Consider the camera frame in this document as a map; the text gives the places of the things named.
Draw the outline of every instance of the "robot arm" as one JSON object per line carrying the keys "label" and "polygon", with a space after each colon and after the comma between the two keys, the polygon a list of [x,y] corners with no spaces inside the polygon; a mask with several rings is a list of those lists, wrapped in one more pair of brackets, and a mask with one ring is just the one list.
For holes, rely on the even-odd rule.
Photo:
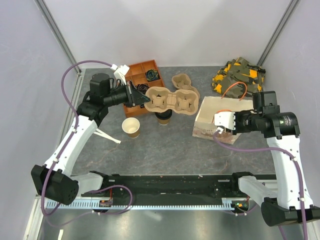
{"label": "robot arm", "polygon": [[[295,156],[292,160],[281,151],[271,150],[277,193],[270,191],[253,175],[240,175],[237,179],[239,190],[261,207],[262,216],[269,226],[300,223],[300,201],[304,201],[308,220],[316,218],[315,213],[319,214],[319,209],[314,207],[302,170],[298,120],[292,112],[280,113],[274,91],[254,93],[253,110],[215,114],[214,124],[233,135],[259,131],[264,134],[270,148],[281,148]],[[300,199],[299,176],[294,161],[301,169],[304,199]]]}
{"label": "robot arm", "polygon": [[112,66],[114,75],[121,80],[121,84],[111,88],[111,78],[105,73],[98,73],[90,80],[90,91],[88,91],[82,103],[77,108],[78,126],[57,159],[57,154],[70,134],[75,131],[76,119],[60,143],[59,147],[43,166],[35,165],[31,176],[40,195],[44,181],[49,169],[56,162],[45,191],[45,197],[64,205],[69,205],[73,200],[83,193],[101,188],[103,177],[97,173],[89,172],[85,175],[71,176],[75,162],[90,136],[97,130],[104,117],[108,114],[108,108],[118,104],[134,107],[149,102],[150,99],[139,92],[131,82],[126,82],[125,75],[129,70],[127,66]]}

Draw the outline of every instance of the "cardboard box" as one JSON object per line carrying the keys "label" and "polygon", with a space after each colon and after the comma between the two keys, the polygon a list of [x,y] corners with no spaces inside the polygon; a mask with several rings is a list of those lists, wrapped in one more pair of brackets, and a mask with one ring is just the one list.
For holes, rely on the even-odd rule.
{"label": "cardboard box", "polygon": [[[213,135],[217,130],[217,126],[214,124],[214,116],[218,111],[231,110],[232,112],[240,112],[251,109],[253,109],[252,100],[205,96],[194,121],[192,136],[213,140]],[[234,144],[239,136],[240,134],[232,135],[230,132],[223,132],[219,134],[218,139],[222,143]]]}

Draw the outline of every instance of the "camouflage fabric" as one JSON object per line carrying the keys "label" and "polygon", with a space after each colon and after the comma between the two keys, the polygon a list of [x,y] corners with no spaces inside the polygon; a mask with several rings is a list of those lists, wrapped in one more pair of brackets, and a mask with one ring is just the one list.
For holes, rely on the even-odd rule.
{"label": "camouflage fabric", "polygon": [[[224,94],[232,84],[243,82],[247,86],[246,96],[250,97],[253,93],[262,91],[265,75],[265,69],[239,57],[237,60],[233,59],[232,61],[228,61],[226,65],[217,72],[216,76],[212,78],[212,89],[219,94]],[[225,95],[239,99],[243,96],[245,90],[245,85],[239,83],[229,89]]]}

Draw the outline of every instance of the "wooden box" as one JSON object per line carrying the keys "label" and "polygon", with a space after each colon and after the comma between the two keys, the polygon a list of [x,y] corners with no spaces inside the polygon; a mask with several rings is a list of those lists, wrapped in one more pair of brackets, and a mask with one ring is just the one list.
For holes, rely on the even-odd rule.
{"label": "wooden box", "polygon": [[[129,65],[129,67],[130,67],[130,70],[125,75],[125,79],[127,81],[132,81],[133,85],[137,86],[138,84],[146,84],[150,88],[165,86],[155,60],[132,64],[132,65]],[[151,69],[158,71],[159,80],[147,81],[146,73]],[[149,111],[145,107],[140,107],[140,106],[126,107],[125,105],[123,105],[123,109],[124,109],[124,114],[127,118],[149,113]]]}

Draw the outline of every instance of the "gray table surface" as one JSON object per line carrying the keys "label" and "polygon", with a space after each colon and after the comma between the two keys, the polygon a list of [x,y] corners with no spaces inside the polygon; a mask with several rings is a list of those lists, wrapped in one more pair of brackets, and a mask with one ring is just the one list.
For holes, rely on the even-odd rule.
{"label": "gray table surface", "polygon": [[[49,217],[62,224],[90,210],[59,209]],[[277,226],[266,225],[257,207],[247,216],[217,210],[130,210],[121,215],[90,214],[63,227],[44,220],[38,240],[282,240]],[[283,226],[289,240],[303,239],[299,225]]]}
{"label": "gray table surface", "polygon": [[[218,66],[160,67],[165,86],[175,91],[172,76],[186,73],[192,85],[204,96],[219,96],[212,91],[212,77]],[[89,81],[95,73],[108,73],[106,68],[86,69],[79,103],[89,90]],[[90,137],[79,155],[73,174],[86,174],[95,170],[104,174],[120,175],[187,175],[232,174],[249,171],[253,174],[274,174],[270,152],[241,153],[218,146],[215,142],[192,136],[196,114],[188,116],[173,113],[168,125],[158,124],[154,113],[137,116],[140,135],[129,138],[121,124],[126,119],[122,105],[109,108],[100,129],[121,140],[121,144],[97,135]],[[233,145],[236,148],[267,147],[260,132],[242,134]]]}

